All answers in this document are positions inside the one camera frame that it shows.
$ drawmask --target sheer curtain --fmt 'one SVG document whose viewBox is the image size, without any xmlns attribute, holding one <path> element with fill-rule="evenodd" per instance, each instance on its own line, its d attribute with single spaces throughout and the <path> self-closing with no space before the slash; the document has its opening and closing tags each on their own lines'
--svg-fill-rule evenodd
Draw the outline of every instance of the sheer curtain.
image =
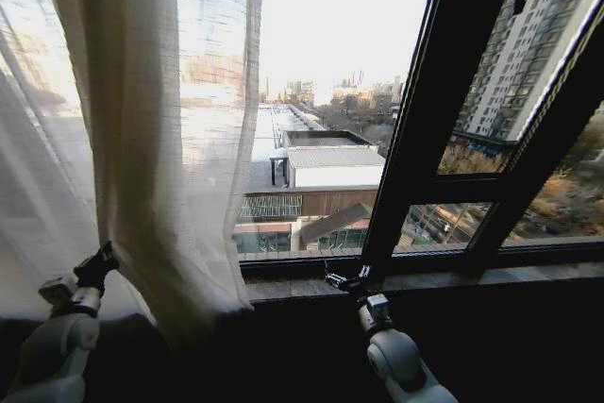
<svg viewBox="0 0 604 403">
<path fill-rule="evenodd" d="M 15 212 L 0 222 L 19 281 L 7 287 L 35 304 L 43 277 L 112 240 L 122 274 L 185 348 L 249 307 L 230 234 L 256 121 L 260 0 L 13 3 L 2 2 L 0 164 L 15 186 L 3 184 L 3 211 Z M 22 200 L 31 212 L 17 212 Z M 115 305 L 144 311 L 120 285 Z"/>
</svg>

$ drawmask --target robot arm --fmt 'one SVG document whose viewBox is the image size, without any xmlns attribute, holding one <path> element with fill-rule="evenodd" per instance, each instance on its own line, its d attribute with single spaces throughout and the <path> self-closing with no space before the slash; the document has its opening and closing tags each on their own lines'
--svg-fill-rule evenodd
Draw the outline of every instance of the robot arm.
<svg viewBox="0 0 604 403">
<path fill-rule="evenodd" d="M 457 403 L 422 361 L 419 349 L 407 334 L 394 329 L 389 302 L 383 294 L 369 295 L 364 282 L 367 269 L 358 277 L 327 274 L 326 280 L 356 297 L 361 326 L 369 338 L 367 358 L 396 403 Z"/>
<path fill-rule="evenodd" d="M 107 243 L 74 269 L 77 283 L 60 277 L 42 285 L 40 294 L 53 305 L 51 317 L 21 347 L 17 376 L 2 403 L 84 399 L 82 374 L 99 335 L 105 276 L 117 267 Z"/>
</svg>

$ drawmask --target tall apartment building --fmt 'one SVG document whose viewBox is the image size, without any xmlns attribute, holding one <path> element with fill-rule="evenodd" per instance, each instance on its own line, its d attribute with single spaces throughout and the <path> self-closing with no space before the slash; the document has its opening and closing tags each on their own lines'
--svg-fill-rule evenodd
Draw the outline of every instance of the tall apartment building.
<svg viewBox="0 0 604 403">
<path fill-rule="evenodd" d="M 302 82 L 300 86 L 300 101 L 312 107 L 314 105 L 314 82 Z"/>
<path fill-rule="evenodd" d="M 517 141 L 593 0 L 505 0 L 456 130 Z"/>
<path fill-rule="evenodd" d="M 292 94 L 299 94 L 302 92 L 302 81 L 301 80 L 288 80 L 287 88 Z"/>
</svg>

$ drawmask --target black window frame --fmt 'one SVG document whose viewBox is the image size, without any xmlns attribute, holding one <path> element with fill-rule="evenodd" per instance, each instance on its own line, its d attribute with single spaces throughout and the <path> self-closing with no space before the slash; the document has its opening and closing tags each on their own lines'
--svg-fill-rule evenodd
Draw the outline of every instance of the black window frame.
<svg viewBox="0 0 604 403">
<path fill-rule="evenodd" d="M 350 273 L 364 268 L 383 276 L 604 259 L 601 241 L 564 238 L 550 244 L 503 245 L 604 99 L 604 86 L 597 80 L 604 53 L 604 0 L 584 23 L 503 171 L 438 174 L 503 1 L 428 0 L 361 256 L 242 262 L 245 276 L 322 274 L 326 260 Z M 462 26 L 448 27 L 460 17 Z M 452 64 L 450 56 L 459 55 L 465 64 Z M 439 77 L 438 84 L 434 77 Z M 572 102 L 578 93 L 581 103 Z M 414 163 L 412 172 L 408 162 Z M 467 246 L 414 253 L 396 249 L 412 205 L 477 202 L 491 207 Z"/>
</svg>

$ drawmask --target building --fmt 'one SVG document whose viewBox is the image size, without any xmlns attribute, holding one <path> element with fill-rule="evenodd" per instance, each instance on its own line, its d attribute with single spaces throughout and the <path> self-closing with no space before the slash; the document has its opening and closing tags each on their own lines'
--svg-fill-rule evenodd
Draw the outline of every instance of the building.
<svg viewBox="0 0 604 403">
<path fill-rule="evenodd" d="M 242 260 L 362 247 L 385 161 L 377 149 L 293 106 L 260 106 L 233 231 Z"/>
<path fill-rule="evenodd" d="M 393 117 L 393 122 L 396 122 L 396 119 L 398 118 L 398 114 L 400 113 L 400 106 L 392 106 L 390 108 L 390 112 L 392 114 Z"/>
<path fill-rule="evenodd" d="M 388 110 L 392 104 L 393 93 L 393 84 L 375 84 L 372 90 L 369 107 L 371 109 L 382 109 L 383 111 Z"/>
<path fill-rule="evenodd" d="M 302 92 L 302 81 L 301 80 L 293 80 L 287 83 L 287 88 L 290 90 L 291 94 L 300 94 Z"/>
<path fill-rule="evenodd" d="M 456 130 L 517 141 L 593 0 L 505 0 Z"/>
<path fill-rule="evenodd" d="M 350 131 L 287 131 L 283 146 L 291 188 L 377 186 L 381 179 L 378 146 Z"/>
<path fill-rule="evenodd" d="M 302 82 L 298 101 L 306 104 L 310 108 L 314 106 L 314 82 Z"/>
<path fill-rule="evenodd" d="M 401 77 L 400 76 L 396 76 L 394 78 L 393 95 L 392 95 L 392 97 L 390 99 L 390 103 L 393 106 L 400 105 L 400 97 L 403 94 L 403 84 L 404 84 L 404 82 L 401 81 Z"/>
</svg>

